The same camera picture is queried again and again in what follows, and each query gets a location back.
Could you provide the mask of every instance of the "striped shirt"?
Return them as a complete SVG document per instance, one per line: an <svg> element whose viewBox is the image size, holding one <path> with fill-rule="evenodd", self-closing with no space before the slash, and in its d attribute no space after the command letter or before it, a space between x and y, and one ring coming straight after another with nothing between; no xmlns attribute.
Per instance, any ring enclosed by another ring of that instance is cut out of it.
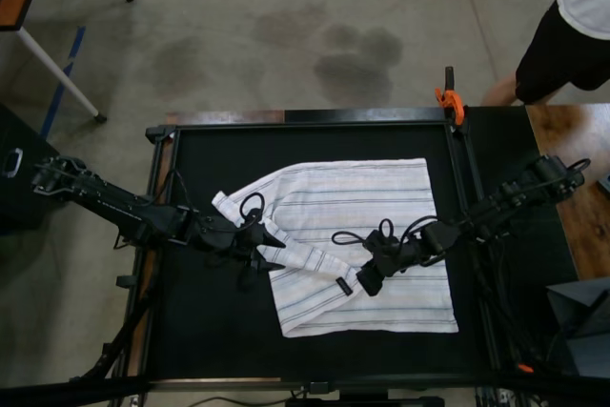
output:
<svg viewBox="0 0 610 407"><path fill-rule="evenodd" d="M424 159L297 164L230 196L218 193L213 204L239 225L239 205L254 192L265 197L267 230L286 245L258 248L268 261L286 266L270 273L284 336L458 331L444 262L386 278L381 292L370 297L356 273L371 254L360 244L338 246L331 240L337 231L366 237L384 218L394 222L400 237L417 218L436 214ZM245 212L259 205L253 198ZM338 277L353 290L351 295L336 283Z"/></svg>

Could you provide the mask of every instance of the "black table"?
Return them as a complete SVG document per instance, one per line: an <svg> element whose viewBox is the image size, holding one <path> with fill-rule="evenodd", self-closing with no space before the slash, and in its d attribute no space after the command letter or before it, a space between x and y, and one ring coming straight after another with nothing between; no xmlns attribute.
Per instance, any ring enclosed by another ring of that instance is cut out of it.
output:
<svg viewBox="0 0 610 407"><path fill-rule="evenodd" d="M524 108L471 109L469 136L480 183L441 109L209 114L202 126L149 131L155 145L149 193L170 167L181 171L202 212L214 193L231 193L278 168L305 161L425 157L437 212L450 216L516 176L539 150ZM171 202L183 202L172 187ZM506 242L511 300L524 324L551 338L555 320L544 287L578 278L557 211L517 221ZM160 389L297 389L311 381L345 386L473 385L513 364L510 349L475 294L467 253L447 260L459 333L345 332L281 336L271 288L235 288L236 267L205 268L201 253L139 253L128 311L159 272L161 298L134 333L116 375L145 375Z"/></svg>

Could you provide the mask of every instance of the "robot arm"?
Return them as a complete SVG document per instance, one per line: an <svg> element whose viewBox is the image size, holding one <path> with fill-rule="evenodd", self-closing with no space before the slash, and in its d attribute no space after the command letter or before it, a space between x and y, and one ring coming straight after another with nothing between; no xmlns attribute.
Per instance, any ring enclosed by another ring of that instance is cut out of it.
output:
<svg viewBox="0 0 610 407"><path fill-rule="evenodd" d="M333 241L337 244L354 243L336 240L337 235L351 235L371 252L372 259L362 266L357 277L368 295L377 295L385 277L405 272L411 266L431 266L444 259L460 240L486 243L505 234L516 213L569 198L584 183L582 171L590 163L589 159L582 159L566 167L556 156L541 156L519 177L502 183L495 193L453 220L441 221L435 216L424 216L398 240L392 222L385 219L365 239L351 233L336 233ZM427 220L435 221L417 227ZM384 226L389 227L387 235Z"/></svg>
<svg viewBox="0 0 610 407"><path fill-rule="evenodd" d="M188 245L207 253L243 261L258 271L281 269L283 266L265 261L255 249L258 245L284 248L284 244L270 235L260 224L264 199L259 193L251 197L261 199L260 209L243 213L244 223L238 228L222 216L203 216L193 208L156 203L156 197L139 196L125 191L90 171L80 160L67 156L48 158L36 166L39 172L31 185L35 193L72 201L98 214L118 227L119 235L130 245L153 248L170 242ZM176 174L184 186L181 175Z"/></svg>

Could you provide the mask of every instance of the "person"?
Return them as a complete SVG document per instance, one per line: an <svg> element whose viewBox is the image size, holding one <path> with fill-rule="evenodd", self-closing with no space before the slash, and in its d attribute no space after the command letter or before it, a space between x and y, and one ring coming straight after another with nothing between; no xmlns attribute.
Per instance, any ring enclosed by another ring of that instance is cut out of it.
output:
<svg viewBox="0 0 610 407"><path fill-rule="evenodd" d="M572 83L593 91L610 79L610 0L555 0L516 72L498 81L483 106L548 102Z"/></svg>

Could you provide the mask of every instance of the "cabinet handle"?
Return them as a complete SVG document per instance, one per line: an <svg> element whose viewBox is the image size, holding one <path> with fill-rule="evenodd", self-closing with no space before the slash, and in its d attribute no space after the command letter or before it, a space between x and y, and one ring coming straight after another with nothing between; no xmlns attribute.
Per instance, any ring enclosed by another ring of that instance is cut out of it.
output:
<svg viewBox="0 0 610 407"><path fill-rule="evenodd" d="M12 171L7 170L7 166L9 165L10 157L14 154L17 155L17 159L15 161L15 165L12 168ZM7 153L4 158L4 164L2 165L2 176L5 178L13 178L19 172L19 167L21 167L21 159L23 158L23 150L20 148L15 148Z"/></svg>

